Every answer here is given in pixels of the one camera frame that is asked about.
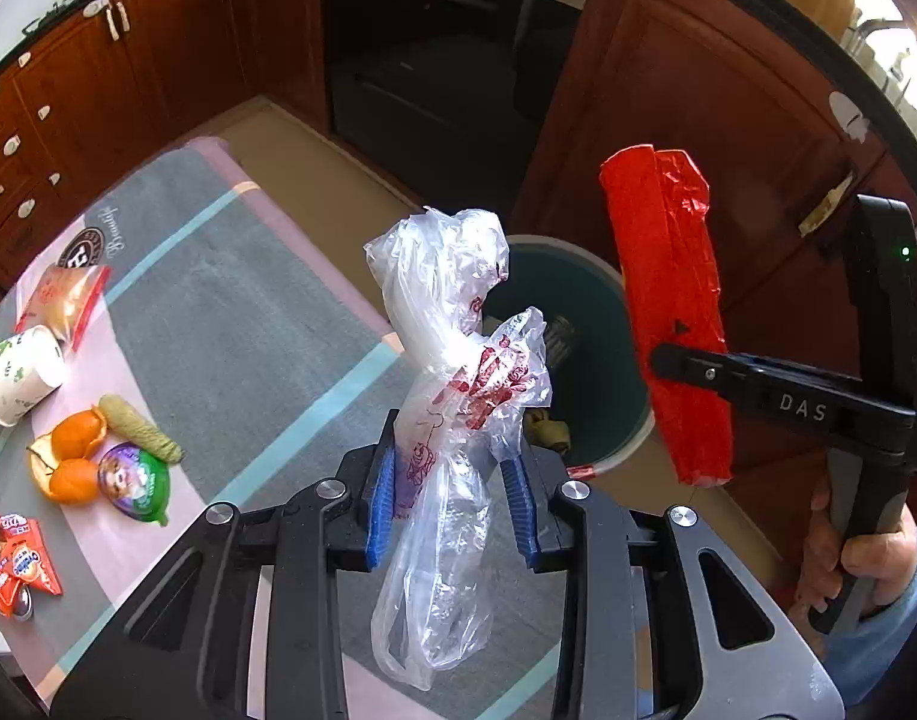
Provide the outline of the light blue sleeve forearm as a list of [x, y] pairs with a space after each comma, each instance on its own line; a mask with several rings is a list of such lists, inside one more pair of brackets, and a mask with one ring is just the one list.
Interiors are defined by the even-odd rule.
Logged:
[[917, 566], [909, 585], [891, 605], [859, 622], [851, 632], [825, 637], [823, 667], [846, 707], [857, 706], [897, 660], [917, 626]]

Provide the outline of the person's right hand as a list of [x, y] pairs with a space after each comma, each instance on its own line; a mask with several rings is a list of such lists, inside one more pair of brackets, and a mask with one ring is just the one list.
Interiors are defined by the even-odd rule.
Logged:
[[844, 574], [849, 574], [874, 580], [864, 614], [878, 613], [900, 598], [916, 573], [916, 522], [905, 505], [894, 532], [854, 536], [844, 541], [829, 522], [830, 500], [829, 481], [823, 476], [811, 496], [810, 525], [792, 609], [796, 613], [825, 611], [828, 603], [840, 596]]

